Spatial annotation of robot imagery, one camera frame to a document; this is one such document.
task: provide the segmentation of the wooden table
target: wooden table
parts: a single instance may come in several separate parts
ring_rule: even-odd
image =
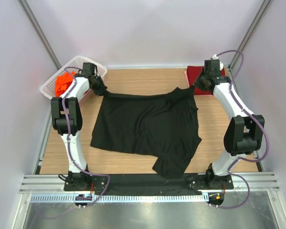
[[[153,95],[165,94],[176,87],[187,88],[184,69],[109,70],[105,84],[112,93]],[[211,95],[195,96],[198,107],[199,136],[202,138],[186,172],[205,172],[208,165],[221,154],[223,137],[228,127],[228,117],[221,104]],[[110,152],[92,148],[92,130],[102,102],[102,97],[92,95],[82,106],[82,150],[89,170],[94,173],[155,173],[154,156]],[[239,162],[234,172],[256,172],[255,163]],[[67,153],[61,137],[52,129],[48,139],[41,174],[66,174]]]

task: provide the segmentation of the black cloth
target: black cloth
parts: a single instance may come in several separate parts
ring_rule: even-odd
[[[108,93],[91,146],[156,156],[154,171],[164,178],[180,177],[201,142],[197,110],[193,86],[152,96]]]

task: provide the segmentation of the gray floor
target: gray floor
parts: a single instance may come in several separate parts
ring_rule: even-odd
[[[223,206],[245,199],[245,192],[226,193]],[[204,202],[98,204],[73,209],[74,204],[30,204],[25,229],[278,229],[267,192],[252,192],[244,206],[215,209]]]

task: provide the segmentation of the plastic basket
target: plastic basket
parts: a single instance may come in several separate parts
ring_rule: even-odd
[[[62,68],[59,69],[59,71],[57,71],[50,79],[47,80],[47,82],[45,82],[41,88],[40,88],[40,92],[42,94],[44,94],[44,96],[46,96],[47,98],[51,99],[53,97],[55,97],[55,82],[56,82],[56,78],[59,75],[63,75],[64,74],[64,69],[65,67],[78,67],[78,68],[82,68],[82,64],[84,62],[90,62],[90,63],[94,63],[97,66],[97,70],[98,70],[98,75],[104,80],[104,77],[107,73],[107,68],[105,68],[104,66],[102,66],[101,64],[90,60],[87,57],[84,56],[76,56],[74,57],[72,60],[70,60],[68,63],[66,63]],[[70,71],[74,71],[74,72],[78,72],[77,69],[70,69]]]

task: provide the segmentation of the wall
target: wall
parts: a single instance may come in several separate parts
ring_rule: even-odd
[[[122,68],[203,64],[235,49],[261,2],[28,0],[61,63],[81,54]]]
[[[286,202],[286,0],[271,3],[244,54],[237,88],[247,106],[265,117],[270,153],[262,164],[274,171]]]
[[[56,72],[16,0],[0,1],[0,229],[10,228],[49,112],[39,87]]]

